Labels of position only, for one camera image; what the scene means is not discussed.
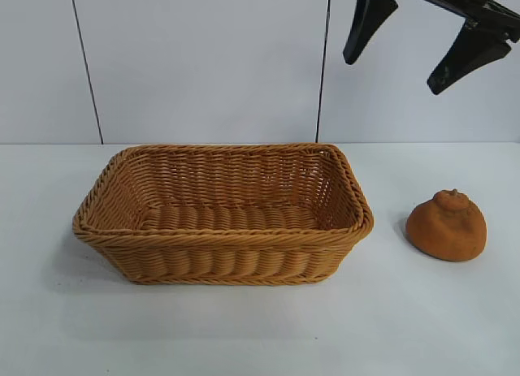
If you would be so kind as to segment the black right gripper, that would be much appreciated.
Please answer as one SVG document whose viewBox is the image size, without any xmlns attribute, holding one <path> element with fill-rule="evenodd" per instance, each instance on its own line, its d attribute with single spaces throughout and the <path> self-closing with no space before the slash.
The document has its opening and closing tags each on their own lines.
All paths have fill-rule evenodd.
<svg viewBox="0 0 520 376">
<path fill-rule="evenodd" d="M 427 85 L 438 95 L 464 76 L 504 58 L 519 41 L 519 14 L 494 0 L 424 0 L 468 19 Z M 398 8 L 396 0 L 357 0 L 343 57 L 353 65 L 369 40 Z"/>
</svg>

